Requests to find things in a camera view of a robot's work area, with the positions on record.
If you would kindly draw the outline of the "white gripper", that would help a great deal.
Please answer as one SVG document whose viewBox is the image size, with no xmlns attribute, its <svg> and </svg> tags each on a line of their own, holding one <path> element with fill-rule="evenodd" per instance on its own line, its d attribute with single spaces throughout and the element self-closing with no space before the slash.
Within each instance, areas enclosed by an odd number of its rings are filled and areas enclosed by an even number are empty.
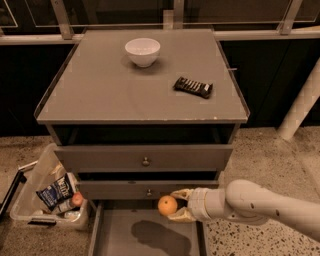
<svg viewBox="0 0 320 256">
<path fill-rule="evenodd" d="M 188 201 L 187 207 L 182 207 L 167 218 L 174 222 L 191 223 L 210 221 L 211 217 L 206 209 L 206 197 L 208 188 L 181 189 L 170 193 L 175 199 Z"/>
</svg>

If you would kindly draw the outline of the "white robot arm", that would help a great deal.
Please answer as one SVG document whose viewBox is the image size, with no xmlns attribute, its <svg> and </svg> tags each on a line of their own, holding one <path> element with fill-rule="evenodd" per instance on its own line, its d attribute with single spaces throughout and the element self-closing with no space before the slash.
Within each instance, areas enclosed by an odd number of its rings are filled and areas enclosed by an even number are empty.
<svg viewBox="0 0 320 256">
<path fill-rule="evenodd" d="M 247 180 L 234 180 L 226 188 L 174 191 L 171 196 L 187 205 L 167 216 L 175 222 L 230 222 L 262 225 L 278 221 L 309 238 L 320 241 L 320 205 L 274 193 Z"/>
</svg>

